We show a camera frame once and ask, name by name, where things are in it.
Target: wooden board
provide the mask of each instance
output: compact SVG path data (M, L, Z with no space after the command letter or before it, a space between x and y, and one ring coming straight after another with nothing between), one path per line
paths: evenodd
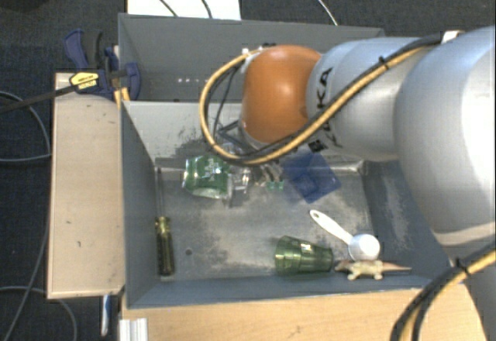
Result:
M148 318L149 341L388 340L392 326L419 290L383 291L239 304L123 309L124 319ZM463 285L429 311L422 341L485 340Z
M71 74L58 74L56 88ZM48 298L116 294L124 285L119 112L70 93L55 100Z

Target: toy lizard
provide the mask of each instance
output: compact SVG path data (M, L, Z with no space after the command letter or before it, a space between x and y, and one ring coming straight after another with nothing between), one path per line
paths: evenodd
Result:
M348 279L354 281L362 275L374 277L379 281L383 277L383 272L393 270L411 270L409 267L400 267L392 263L383 263L380 260L363 260L363 261L350 261L342 260L334 268L340 272L350 272Z

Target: gray bin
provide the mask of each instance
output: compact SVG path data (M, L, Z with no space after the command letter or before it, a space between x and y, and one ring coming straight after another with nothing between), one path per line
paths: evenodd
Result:
M242 205L189 195L181 188L184 161L205 152L196 101L208 76L242 48L263 43L301 44L325 52L348 40L381 36L380 29L281 22L119 16L122 64L137 61L143 90L122 107L122 179L129 308L211 304L261 299L418 288L449 266L415 206L396 162L365 163L338 172L342 187L308 205L291 191L252 188ZM241 81L223 122L239 111ZM311 220L317 208L351 233L372 232L381 259L412 267L405 274L348 281L345 274L275 274L274 251L283 235L346 247ZM154 219L171 220L176 272L157 272Z

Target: orange device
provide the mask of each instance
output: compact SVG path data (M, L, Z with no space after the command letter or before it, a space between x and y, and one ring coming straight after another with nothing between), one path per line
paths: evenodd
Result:
M265 49L246 70L241 126L260 143L294 133L308 120L308 78L320 54L313 49L280 45Z

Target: yellow cable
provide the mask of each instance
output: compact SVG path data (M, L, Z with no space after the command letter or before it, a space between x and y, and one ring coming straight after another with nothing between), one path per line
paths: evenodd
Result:
M483 270L485 267L494 264L496 262L496 250L492 250L489 254L483 255L479 260L474 261L471 265L467 267L468 274L472 275L480 270ZM443 289L434 296L431 304L434 303L443 293L446 293L448 289L450 289L455 284L459 284L468 278L468 274L464 271L460 272L456 276L454 276L450 281L447 281ZM419 315L420 306L412 311L408 319L406 320L405 327L403 328L399 339L401 341L409 341L412 338L413 326L415 324L415 320Z
M293 140L291 140L289 143L286 145L282 146L278 150L275 150L274 152L268 153L267 155L264 155L262 157L259 157L257 159L252 159L252 160L244 160L243 162L247 165L258 165L258 164L264 164L266 162L269 162L271 160L275 160L279 157L282 157L286 153L291 152L301 144L303 144L314 132L316 132L324 123L326 123L334 114L336 114L360 89L364 88L367 86L370 82L374 81L378 77L380 77L384 72L386 72L389 68L401 63L402 61L406 60L410 56L414 55L415 53L419 52L422 50L423 47L419 47L413 50L410 50L408 52L405 52L401 54L400 56L397 56L393 58L392 60L389 60L387 63L382 64L379 68L376 70L370 72L368 75L365 77L361 78L359 81L357 81L355 84L353 84L348 90L346 90L341 96L338 97L338 99L330 106L328 107L303 133L300 135L296 136ZM205 100L207 98L208 92L210 91L211 87L217 81L228 69L231 67L234 67L235 65L241 63L244 61L248 56L251 56L252 54L259 53L261 49L259 50L253 50L249 53L245 53L241 56L238 56L234 60L231 60L221 68L219 68L208 80L207 84L203 88L203 91L201 92L200 100L199 100L199 111L200 111L200 126L201 130L207 139L208 143L212 147L212 149L220 154L222 157L226 157L229 159L233 160L242 160L241 157L232 154L230 152L225 151L221 146L217 144L215 141L214 137L210 133L210 130L208 129L207 126L207 120L205 119L205 110L204 110L204 104Z

